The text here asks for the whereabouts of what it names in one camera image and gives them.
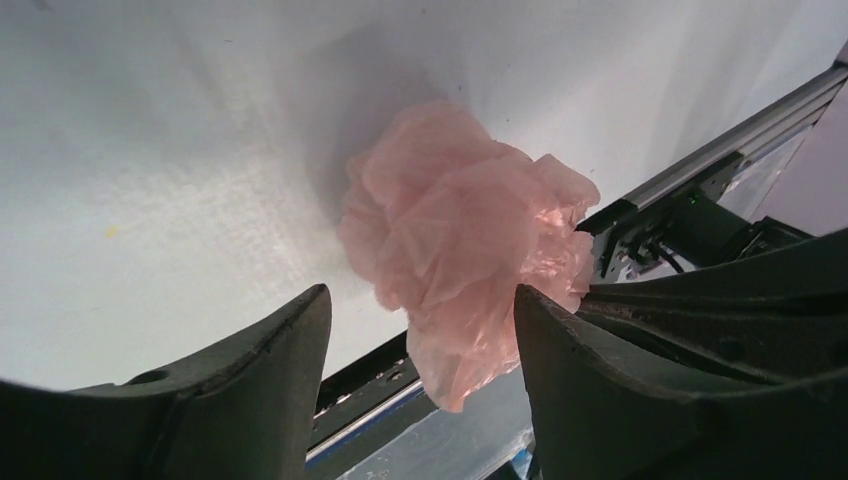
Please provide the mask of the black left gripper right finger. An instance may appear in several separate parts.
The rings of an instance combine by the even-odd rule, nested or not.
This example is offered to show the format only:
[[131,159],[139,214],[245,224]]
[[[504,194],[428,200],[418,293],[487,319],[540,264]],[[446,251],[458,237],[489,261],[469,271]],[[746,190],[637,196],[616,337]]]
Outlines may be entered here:
[[514,305],[545,478],[846,477],[845,231]]

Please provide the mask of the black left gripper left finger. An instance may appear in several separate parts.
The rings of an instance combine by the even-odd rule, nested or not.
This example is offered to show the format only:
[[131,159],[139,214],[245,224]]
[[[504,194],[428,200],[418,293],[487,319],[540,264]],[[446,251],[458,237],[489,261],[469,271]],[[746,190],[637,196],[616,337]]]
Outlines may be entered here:
[[123,385],[1,385],[5,479],[301,479],[331,328],[315,285]]

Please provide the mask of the pink plastic trash bag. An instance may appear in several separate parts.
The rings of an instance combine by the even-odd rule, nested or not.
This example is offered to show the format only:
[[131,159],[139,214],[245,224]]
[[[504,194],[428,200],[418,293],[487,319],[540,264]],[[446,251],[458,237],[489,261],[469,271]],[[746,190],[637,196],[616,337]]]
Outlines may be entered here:
[[569,312],[588,292],[593,237],[578,224],[596,184],[493,139],[458,104],[402,110],[347,173],[346,256],[383,308],[406,314],[409,357],[442,410],[519,365],[518,285]]

